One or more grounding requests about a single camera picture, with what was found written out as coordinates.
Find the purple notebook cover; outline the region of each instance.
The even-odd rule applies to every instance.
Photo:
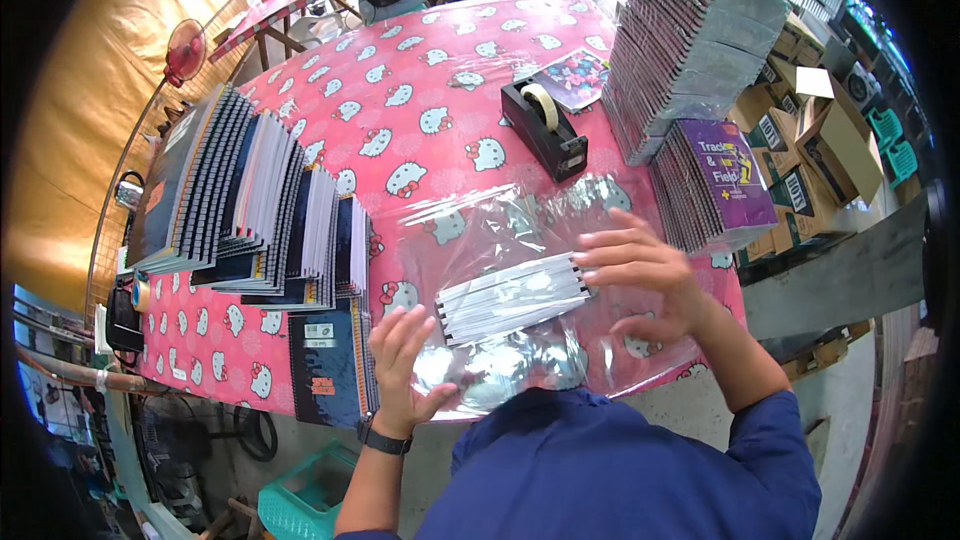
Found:
[[[737,125],[702,119],[678,119],[677,124],[697,155],[724,229],[775,226],[773,201]]]

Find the stack of notebooks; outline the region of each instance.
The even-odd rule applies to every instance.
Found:
[[[191,284],[221,293],[282,295],[294,210],[304,175],[304,148],[273,114],[247,127],[226,193],[213,266]]]
[[[777,225],[757,162],[734,123],[674,121],[649,171],[666,242],[691,255],[734,252]]]
[[[447,346],[512,334],[585,304],[591,293],[573,253],[527,260],[437,293]]]
[[[245,295],[241,303],[263,311],[315,311],[334,307],[334,255],[339,203],[336,179],[312,164],[299,181],[285,261],[283,292]]]
[[[379,409],[366,295],[288,320],[294,412],[298,421],[353,429]]]
[[[671,121],[719,121],[760,72],[785,0],[627,0],[602,93],[627,165],[650,162]]]
[[[162,274],[217,263],[227,188],[253,111],[233,86],[220,85],[168,132],[130,229],[133,269]]]
[[[340,200],[337,213],[335,280],[337,298],[367,295],[370,216],[353,196]]]

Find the pink tablecloth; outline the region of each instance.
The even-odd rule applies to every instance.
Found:
[[[377,321],[402,297],[411,305],[429,301],[404,280],[395,246],[400,232],[382,214],[507,182],[549,192],[553,184],[544,170],[514,131],[499,124],[500,87],[577,48],[606,57],[614,32],[590,0],[464,1],[356,30],[294,56],[241,90],[259,108],[278,112],[310,158],[338,174],[340,190],[354,192],[374,216],[370,305]],[[646,170],[623,164],[599,103],[571,121],[589,138],[587,171],[616,174],[621,206],[662,229]],[[742,323],[730,262],[701,258],[695,264],[701,286]],[[223,402],[294,414],[286,314],[240,306],[237,296],[192,288],[187,280],[186,273],[151,280],[141,372]],[[622,357],[618,348],[613,373],[646,379],[646,359]],[[603,358],[591,361],[595,371]],[[695,358],[644,388],[703,367]]]

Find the person's left hand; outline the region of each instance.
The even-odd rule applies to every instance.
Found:
[[[388,314],[369,335],[369,351],[376,363],[380,387],[380,410],[373,417],[373,430],[381,436],[410,438],[414,426],[429,421],[457,391],[455,383],[441,383],[426,396],[413,389],[410,378],[414,361],[424,348],[437,319],[426,316],[424,305],[410,312],[403,307]]]

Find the hand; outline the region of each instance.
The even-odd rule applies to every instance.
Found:
[[[699,335],[708,317],[710,297],[697,285],[687,255],[661,242],[646,221],[629,212],[610,209],[622,229],[582,234],[585,253],[574,255],[588,286],[640,286],[663,295],[659,318],[635,315],[610,328],[615,337],[630,335],[647,342],[672,343]]]
[[[442,383],[426,396],[410,385],[414,361],[436,324],[435,317],[426,316],[424,305],[416,305],[410,312],[400,306],[370,332],[369,351],[380,387],[380,410],[371,426],[379,435],[396,440],[410,438],[414,426],[429,421],[456,393],[455,383]]]

